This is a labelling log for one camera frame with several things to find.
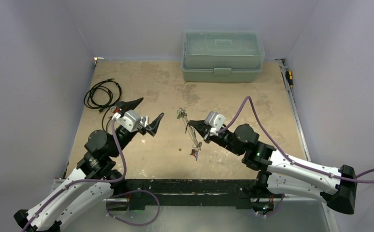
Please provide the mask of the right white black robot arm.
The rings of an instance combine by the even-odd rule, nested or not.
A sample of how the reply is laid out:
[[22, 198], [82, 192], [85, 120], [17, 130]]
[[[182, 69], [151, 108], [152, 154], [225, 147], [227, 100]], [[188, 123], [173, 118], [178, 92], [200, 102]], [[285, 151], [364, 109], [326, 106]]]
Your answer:
[[336, 212], [354, 214], [357, 184], [349, 181], [356, 176], [354, 168], [320, 166], [290, 155], [283, 156], [274, 146], [259, 141], [259, 134], [248, 124], [223, 133], [216, 132], [204, 120], [193, 120], [188, 125], [206, 143], [213, 142], [243, 156], [242, 163], [258, 172], [251, 188], [258, 197], [298, 195], [321, 201]]

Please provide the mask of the keyring with keys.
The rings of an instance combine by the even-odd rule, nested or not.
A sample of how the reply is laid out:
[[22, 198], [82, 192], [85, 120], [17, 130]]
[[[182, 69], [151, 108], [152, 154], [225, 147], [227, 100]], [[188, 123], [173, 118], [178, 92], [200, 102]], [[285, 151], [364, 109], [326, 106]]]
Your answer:
[[189, 119], [187, 117], [187, 112], [183, 108], [177, 110], [177, 119], [182, 119], [185, 125], [185, 133], [189, 134], [190, 139], [193, 142], [191, 156], [198, 160], [199, 152], [201, 151], [202, 142], [199, 142], [196, 136], [196, 130], [189, 124]]

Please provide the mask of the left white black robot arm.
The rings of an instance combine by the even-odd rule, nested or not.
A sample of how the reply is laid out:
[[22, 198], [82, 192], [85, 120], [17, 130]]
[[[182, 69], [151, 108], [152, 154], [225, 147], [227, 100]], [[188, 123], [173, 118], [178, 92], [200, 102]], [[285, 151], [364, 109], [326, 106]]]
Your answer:
[[108, 198], [151, 194], [131, 189], [126, 179], [124, 148], [139, 133], [155, 136], [164, 113], [151, 123], [135, 112], [143, 101], [119, 101], [112, 117], [111, 130], [95, 130], [85, 144], [86, 153], [74, 170], [44, 200], [30, 209], [20, 209], [14, 220], [24, 232], [60, 232], [69, 222], [96, 203]]

